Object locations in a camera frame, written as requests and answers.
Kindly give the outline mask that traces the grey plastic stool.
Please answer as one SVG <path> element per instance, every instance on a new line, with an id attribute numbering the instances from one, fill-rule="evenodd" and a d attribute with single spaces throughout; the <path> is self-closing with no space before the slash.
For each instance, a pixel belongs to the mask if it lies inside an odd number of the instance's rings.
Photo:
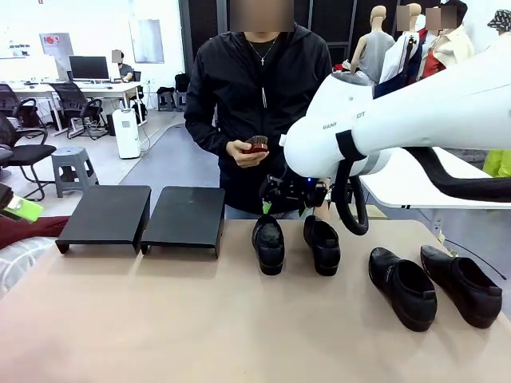
<path id="1" fill-rule="evenodd" d="M 89 154 L 83 147 L 64 147 L 52 155 L 53 175 L 58 198 L 64 192 L 84 192 L 93 185 L 99 185 Z"/>

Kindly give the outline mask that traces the mannequin in cream jacket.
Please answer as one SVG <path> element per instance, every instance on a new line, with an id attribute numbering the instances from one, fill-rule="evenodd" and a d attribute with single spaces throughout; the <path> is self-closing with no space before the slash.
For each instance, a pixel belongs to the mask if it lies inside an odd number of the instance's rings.
<path id="1" fill-rule="evenodd" d="M 462 0 L 445 0 L 440 9 L 456 21 L 455 27 L 443 28 L 424 52 L 418 79 L 430 77 L 474 55 L 474 47 L 463 25 L 468 6 Z"/>

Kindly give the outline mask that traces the person in black jacket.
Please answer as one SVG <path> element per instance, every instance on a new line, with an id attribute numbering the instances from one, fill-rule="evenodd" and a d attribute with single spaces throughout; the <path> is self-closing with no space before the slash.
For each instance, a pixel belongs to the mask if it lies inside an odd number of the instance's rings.
<path id="1" fill-rule="evenodd" d="M 279 139 L 331 74 L 331 55 L 295 21 L 294 0 L 231 0 L 230 8 L 230 30 L 197 50 L 184 119 L 199 147 L 218 156 L 226 218 L 257 219 L 261 184 L 286 167 Z M 268 155 L 240 168 L 226 144 L 253 136 L 268 138 Z"/>

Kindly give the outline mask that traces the person right hand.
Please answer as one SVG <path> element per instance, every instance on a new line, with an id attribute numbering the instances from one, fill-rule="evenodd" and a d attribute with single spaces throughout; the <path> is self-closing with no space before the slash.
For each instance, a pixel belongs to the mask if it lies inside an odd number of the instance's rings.
<path id="1" fill-rule="evenodd" d="M 258 166 L 268 152 L 250 152 L 252 145 L 240 140 L 229 141 L 226 144 L 226 151 L 240 168 L 251 168 Z"/>

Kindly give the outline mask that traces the mannequin in white navy jacket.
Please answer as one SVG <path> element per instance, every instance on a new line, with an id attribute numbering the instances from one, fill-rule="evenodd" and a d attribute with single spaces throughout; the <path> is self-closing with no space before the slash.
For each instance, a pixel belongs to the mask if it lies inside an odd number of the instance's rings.
<path id="1" fill-rule="evenodd" d="M 415 39 L 415 46 L 412 50 L 412 54 L 413 56 L 416 54 L 420 42 L 419 32 L 416 29 L 416 22 L 421 12 L 422 7 L 415 2 L 398 7 L 396 30 L 402 34 L 398 37 L 394 45 L 386 51 L 379 81 L 380 84 L 393 79 L 402 72 L 406 56 L 406 45 L 411 36 Z"/>

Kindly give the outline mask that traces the black tripod pole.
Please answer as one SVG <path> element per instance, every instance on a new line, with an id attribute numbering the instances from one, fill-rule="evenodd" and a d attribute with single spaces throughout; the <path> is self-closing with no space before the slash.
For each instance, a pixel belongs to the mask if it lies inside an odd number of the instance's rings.
<path id="1" fill-rule="evenodd" d="M 406 45 L 406 56 L 405 61 L 403 64 L 403 70 L 402 70 L 402 77 L 403 77 L 403 84 L 407 85 L 408 83 L 408 67 L 410 63 L 410 58 L 413 56 L 412 50 L 415 46 L 415 39 L 413 36 L 409 37 L 409 40 Z"/>

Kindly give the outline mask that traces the black metal shoe stand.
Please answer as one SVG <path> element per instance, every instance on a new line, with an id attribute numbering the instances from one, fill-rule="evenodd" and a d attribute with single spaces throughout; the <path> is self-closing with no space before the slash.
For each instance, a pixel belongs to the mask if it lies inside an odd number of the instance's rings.
<path id="1" fill-rule="evenodd" d="M 163 188 L 141 237 L 141 252 L 145 255 L 151 247 L 197 248 L 218 257 L 224 196 L 222 188 Z"/>
<path id="2" fill-rule="evenodd" d="M 94 185 L 88 188 L 55 241 L 65 254 L 71 245 L 131 245 L 141 250 L 149 222 L 151 188 Z"/>

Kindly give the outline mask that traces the seated person in dark shirt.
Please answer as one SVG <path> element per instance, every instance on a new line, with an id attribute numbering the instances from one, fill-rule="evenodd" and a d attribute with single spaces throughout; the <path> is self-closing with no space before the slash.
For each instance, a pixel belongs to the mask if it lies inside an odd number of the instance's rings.
<path id="1" fill-rule="evenodd" d="M 124 63 L 125 55 L 119 49 L 112 51 L 112 63 L 117 65 L 119 76 L 114 80 L 115 82 L 131 82 L 134 81 L 134 70 L 133 68 Z"/>

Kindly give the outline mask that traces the grey wall poster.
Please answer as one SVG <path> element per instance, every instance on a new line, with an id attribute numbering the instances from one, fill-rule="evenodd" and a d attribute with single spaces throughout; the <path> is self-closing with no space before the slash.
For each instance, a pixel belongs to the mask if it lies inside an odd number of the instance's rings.
<path id="1" fill-rule="evenodd" d="M 73 47 L 69 33 L 39 34 L 44 54 L 55 57 L 73 56 Z"/>

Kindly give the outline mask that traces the person right forearm black sleeve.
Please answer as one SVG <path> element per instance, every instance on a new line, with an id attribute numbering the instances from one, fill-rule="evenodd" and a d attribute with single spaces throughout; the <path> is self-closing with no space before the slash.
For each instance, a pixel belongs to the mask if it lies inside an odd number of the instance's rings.
<path id="1" fill-rule="evenodd" d="M 189 143 L 187 167 L 190 185 L 201 187 L 219 186 L 220 169 L 218 156 L 201 149 L 193 139 Z"/>

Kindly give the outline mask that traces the black leather loafer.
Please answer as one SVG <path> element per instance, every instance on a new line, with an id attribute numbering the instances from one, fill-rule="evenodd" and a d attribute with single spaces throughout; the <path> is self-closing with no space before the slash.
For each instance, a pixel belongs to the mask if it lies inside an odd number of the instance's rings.
<path id="1" fill-rule="evenodd" d="M 260 216 L 252 231 L 259 268 L 265 275 L 277 275 L 283 269 L 285 246 L 283 231 L 278 221 L 270 215 Z"/>
<path id="2" fill-rule="evenodd" d="M 334 276 L 341 260 L 339 236 L 335 229 L 317 216 L 309 215 L 304 221 L 303 237 L 311 248 L 316 272 L 322 276 Z"/>

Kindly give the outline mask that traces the black computer monitor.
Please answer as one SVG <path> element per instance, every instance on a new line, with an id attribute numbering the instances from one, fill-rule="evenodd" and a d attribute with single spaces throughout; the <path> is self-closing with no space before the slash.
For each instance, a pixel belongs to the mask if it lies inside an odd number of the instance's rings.
<path id="1" fill-rule="evenodd" d="M 74 81 L 109 79 L 106 57 L 70 56 L 69 64 Z"/>

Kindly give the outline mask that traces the mannequin in grey tank top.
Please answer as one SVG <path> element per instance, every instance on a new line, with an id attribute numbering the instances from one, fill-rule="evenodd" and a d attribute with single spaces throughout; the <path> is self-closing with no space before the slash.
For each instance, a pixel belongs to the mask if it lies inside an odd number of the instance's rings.
<path id="1" fill-rule="evenodd" d="M 360 37 L 350 61 L 351 74 L 366 78 L 373 85 L 380 81 L 386 51 L 395 44 L 394 38 L 382 29 L 385 18 L 385 6 L 371 10 L 370 32 Z"/>

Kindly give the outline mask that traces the dark red cloth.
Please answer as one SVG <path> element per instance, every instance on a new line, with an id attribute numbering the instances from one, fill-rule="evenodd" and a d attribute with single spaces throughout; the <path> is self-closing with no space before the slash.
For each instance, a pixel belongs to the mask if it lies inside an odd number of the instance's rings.
<path id="1" fill-rule="evenodd" d="M 69 221 L 69 216 L 41 217 L 36 222 L 0 218 L 0 250 L 33 237 L 58 237 Z"/>

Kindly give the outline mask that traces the white quilted cloth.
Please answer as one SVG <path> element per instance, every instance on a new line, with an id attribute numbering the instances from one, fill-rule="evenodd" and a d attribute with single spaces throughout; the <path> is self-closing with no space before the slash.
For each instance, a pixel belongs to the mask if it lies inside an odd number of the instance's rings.
<path id="1" fill-rule="evenodd" d="M 54 245 L 54 241 L 55 238 L 52 237 L 33 237 L 17 241 L 0 250 L 0 300 Z"/>

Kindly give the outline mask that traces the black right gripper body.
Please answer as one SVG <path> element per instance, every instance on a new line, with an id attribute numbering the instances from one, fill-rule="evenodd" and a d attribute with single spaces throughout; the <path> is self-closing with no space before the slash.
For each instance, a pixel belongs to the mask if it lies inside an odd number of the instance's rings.
<path id="1" fill-rule="evenodd" d="M 319 179 L 302 177 L 292 172 L 281 177 L 267 175 L 259 196 L 265 203 L 297 203 L 299 207 L 319 206 Z"/>

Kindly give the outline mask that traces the white office desk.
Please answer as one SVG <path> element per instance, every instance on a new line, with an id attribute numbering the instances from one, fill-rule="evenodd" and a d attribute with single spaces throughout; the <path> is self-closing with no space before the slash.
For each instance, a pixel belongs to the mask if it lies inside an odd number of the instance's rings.
<path id="1" fill-rule="evenodd" d="M 26 85 L 23 82 L 15 81 L 15 82 L 0 82 L 0 84 L 7 84 L 15 94 L 22 100 L 27 98 L 34 99 L 45 99 L 50 103 L 50 109 L 53 110 L 53 113 L 56 117 L 56 122 L 53 124 L 57 129 L 57 132 L 54 133 L 55 136 L 62 134 L 67 131 L 67 128 L 62 127 L 62 122 L 60 117 L 58 116 L 58 106 L 55 101 L 55 96 L 57 95 L 53 88 L 50 86 L 50 83 L 36 83 L 34 85 Z M 139 113 L 139 117 L 141 122 L 139 125 L 145 123 L 144 117 L 141 115 L 141 98 L 139 96 L 138 87 L 141 86 L 140 82 L 114 82 L 114 83 L 100 83 L 100 84 L 89 84 L 85 82 L 74 82 L 81 91 L 85 94 L 85 96 L 89 98 L 112 98 L 112 99 L 123 99 L 126 106 L 129 105 L 129 101 L 132 97 L 135 97 L 135 102 L 137 103 Z"/>

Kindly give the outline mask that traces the wooden shoe brush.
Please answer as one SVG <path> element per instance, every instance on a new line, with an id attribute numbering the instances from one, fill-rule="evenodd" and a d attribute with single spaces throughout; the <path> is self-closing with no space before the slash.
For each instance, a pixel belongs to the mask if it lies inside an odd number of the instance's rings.
<path id="1" fill-rule="evenodd" d="M 266 136 L 253 136 L 246 140 L 245 143 L 250 145 L 242 151 L 243 154 L 267 153 L 268 152 L 268 138 Z"/>

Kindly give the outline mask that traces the frosted wall panel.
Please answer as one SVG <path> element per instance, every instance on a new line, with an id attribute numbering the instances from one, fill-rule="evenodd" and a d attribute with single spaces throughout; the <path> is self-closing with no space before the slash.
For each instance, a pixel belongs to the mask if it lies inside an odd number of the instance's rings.
<path id="1" fill-rule="evenodd" d="M 160 21 L 158 19 L 131 19 L 129 28 L 135 62 L 141 64 L 164 63 Z"/>

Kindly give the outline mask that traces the white air purifier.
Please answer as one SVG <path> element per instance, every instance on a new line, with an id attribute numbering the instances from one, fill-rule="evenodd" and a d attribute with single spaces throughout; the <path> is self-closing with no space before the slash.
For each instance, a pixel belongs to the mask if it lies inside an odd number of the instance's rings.
<path id="1" fill-rule="evenodd" d="M 141 142 L 134 110 L 117 109 L 112 113 L 112 119 L 119 157 L 123 160 L 139 157 Z"/>

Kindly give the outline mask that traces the white wall paper sheet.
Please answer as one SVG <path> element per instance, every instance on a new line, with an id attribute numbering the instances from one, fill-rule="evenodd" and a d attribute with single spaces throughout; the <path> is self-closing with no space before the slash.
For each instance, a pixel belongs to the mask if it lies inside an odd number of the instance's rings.
<path id="1" fill-rule="evenodd" d="M 7 53 L 6 57 L 29 57 L 31 55 L 32 49 L 30 44 L 10 40 L 7 44 Z"/>

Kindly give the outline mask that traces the black leather ankle shoe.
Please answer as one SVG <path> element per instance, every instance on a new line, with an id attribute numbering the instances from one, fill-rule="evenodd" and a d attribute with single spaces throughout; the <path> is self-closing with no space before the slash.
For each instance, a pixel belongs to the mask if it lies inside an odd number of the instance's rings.
<path id="1" fill-rule="evenodd" d="M 376 247 L 369 255 L 368 274 L 407 329 L 425 332 L 430 328 L 437 312 L 437 295 L 434 284 L 417 263 Z"/>
<path id="2" fill-rule="evenodd" d="M 473 327 L 487 329 L 501 312 L 502 289 L 480 267 L 466 257 L 452 257 L 424 245 L 420 250 L 422 266 Z"/>

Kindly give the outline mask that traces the neon yellow garment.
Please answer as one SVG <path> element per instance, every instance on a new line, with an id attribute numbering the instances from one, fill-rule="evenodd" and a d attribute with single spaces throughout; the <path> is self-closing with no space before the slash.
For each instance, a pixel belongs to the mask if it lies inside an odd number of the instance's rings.
<path id="1" fill-rule="evenodd" d="M 490 150 L 483 171 L 494 178 L 511 177 L 511 150 Z"/>

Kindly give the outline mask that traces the white work table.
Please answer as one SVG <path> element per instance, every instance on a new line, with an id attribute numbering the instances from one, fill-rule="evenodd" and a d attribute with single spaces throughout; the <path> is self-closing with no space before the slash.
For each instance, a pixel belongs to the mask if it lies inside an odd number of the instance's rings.
<path id="1" fill-rule="evenodd" d="M 367 191 L 383 206 L 412 209 L 509 210 L 511 203 L 457 199 L 442 194 L 428 179 L 419 162 L 396 148 L 387 165 L 375 174 L 361 176 Z"/>

